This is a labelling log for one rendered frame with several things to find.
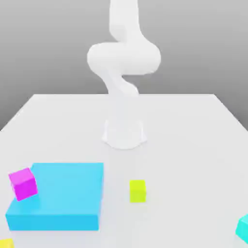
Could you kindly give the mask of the small lime cube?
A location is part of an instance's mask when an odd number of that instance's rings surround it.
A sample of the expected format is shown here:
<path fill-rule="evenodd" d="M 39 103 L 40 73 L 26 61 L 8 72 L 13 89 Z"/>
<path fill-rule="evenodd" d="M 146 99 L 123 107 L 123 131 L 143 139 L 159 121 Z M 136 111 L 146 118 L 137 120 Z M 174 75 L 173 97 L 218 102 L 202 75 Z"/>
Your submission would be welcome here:
<path fill-rule="evenodd" d="M 130 180 L 130 202 L 146 202 L 146 184 L 144 180 Z"/>

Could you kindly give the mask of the small magenta cube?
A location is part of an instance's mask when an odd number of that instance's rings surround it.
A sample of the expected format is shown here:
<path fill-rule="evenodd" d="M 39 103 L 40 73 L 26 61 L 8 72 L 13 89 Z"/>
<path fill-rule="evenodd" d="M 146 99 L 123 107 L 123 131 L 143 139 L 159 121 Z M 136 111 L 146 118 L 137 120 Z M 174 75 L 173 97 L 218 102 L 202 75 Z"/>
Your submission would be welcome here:
<path fill-rule="evenodd" d="M 36 180 L 30 168 L 10 173 L 8 176 L 17 201 L 38 193 Z"/>

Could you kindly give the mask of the small cyan cube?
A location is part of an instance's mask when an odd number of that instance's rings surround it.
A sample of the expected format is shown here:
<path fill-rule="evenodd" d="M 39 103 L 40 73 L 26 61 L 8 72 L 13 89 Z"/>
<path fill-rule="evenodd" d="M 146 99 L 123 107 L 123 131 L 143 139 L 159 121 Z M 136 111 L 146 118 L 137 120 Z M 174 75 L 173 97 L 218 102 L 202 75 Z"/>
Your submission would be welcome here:
<path fill-rule="evenodd" d="M 239 219 L 235 234 L 248 244 L 248 214 Z"/>

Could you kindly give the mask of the small yellow cube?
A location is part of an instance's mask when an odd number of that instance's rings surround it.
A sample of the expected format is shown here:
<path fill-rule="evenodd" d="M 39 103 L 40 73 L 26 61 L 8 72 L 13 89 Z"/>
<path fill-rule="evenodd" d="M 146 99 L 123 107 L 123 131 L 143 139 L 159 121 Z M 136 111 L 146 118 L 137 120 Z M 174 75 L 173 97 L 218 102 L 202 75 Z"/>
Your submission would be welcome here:
<path fill-rule="evenodd" d="M 0 240 L 0 248 L 15 248 L 11 238 Z"/>

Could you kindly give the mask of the large blue box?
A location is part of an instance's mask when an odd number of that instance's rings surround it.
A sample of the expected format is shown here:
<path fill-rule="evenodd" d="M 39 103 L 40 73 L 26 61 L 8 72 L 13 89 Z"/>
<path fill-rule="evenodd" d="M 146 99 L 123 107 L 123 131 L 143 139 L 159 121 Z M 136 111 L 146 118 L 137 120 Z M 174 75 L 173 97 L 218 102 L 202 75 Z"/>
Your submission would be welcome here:
<path fill-rule="evenodd" d="M 38 193 L 13 199 L 10 231 L 97 231 L 103 197 L 103 163 L 34 163 Z"/>

